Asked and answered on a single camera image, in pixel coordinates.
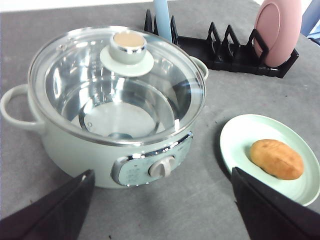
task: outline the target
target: bread roll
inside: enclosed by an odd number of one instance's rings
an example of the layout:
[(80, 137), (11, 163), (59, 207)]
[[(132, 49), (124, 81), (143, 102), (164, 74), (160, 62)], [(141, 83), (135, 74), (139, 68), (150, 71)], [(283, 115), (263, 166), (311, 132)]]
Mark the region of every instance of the bread roll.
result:
[(294, 180), (304, 172), (301, 156), (291, 147), (278, 140), (263, 139), (252, 144), (252, 162), (268, 174), (283, 180)]

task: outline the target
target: electric hot pot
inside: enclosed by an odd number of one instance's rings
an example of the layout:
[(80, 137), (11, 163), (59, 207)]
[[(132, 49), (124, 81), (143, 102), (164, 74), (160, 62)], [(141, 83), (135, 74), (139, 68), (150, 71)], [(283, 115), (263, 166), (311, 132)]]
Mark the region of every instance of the electric hot pot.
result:
[[(121, 188), (167, 177), (186, 157), (204, 105), (206, 66), (164, 39), (127, 27), (82, 28), (45, 45), (27, 84), (7, 91), (2, 116), (37, 132), (67, 174), (93, 169)], [(34, 121), (6, 107), (27, 95)]]

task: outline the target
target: lid knob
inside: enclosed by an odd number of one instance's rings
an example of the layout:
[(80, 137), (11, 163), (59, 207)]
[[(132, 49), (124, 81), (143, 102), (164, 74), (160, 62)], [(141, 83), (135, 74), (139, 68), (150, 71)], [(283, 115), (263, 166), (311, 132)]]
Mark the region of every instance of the lid knob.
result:
[(110, 56), (122, 64), (134, 65), (141, 62), (146, 51), (145, 38), (135, 31), (117, 32), (110, 41)]

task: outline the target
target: glass lid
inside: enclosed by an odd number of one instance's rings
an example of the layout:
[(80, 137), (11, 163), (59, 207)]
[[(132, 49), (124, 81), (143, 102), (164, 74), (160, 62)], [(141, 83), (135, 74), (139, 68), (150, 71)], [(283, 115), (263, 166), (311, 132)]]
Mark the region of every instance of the glass lid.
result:
[(30, 96), (52, 123), (105, 145), (152, 144), (193, 123), (205, 98), (199, 68), (180, 48), (127, 27), (60, 36), (29, 69)]

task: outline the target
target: control panel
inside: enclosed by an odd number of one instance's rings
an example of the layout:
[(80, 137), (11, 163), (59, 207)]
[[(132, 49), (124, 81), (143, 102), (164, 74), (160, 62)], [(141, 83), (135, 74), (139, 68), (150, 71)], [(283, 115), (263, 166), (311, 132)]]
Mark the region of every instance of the control panel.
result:
[(165, 148), (119, 158), (113, 164), (112, 179), (120, 185), (131, 187), (167, 177), (185, 159), (191, 146), (192, 136), (189, 132)]

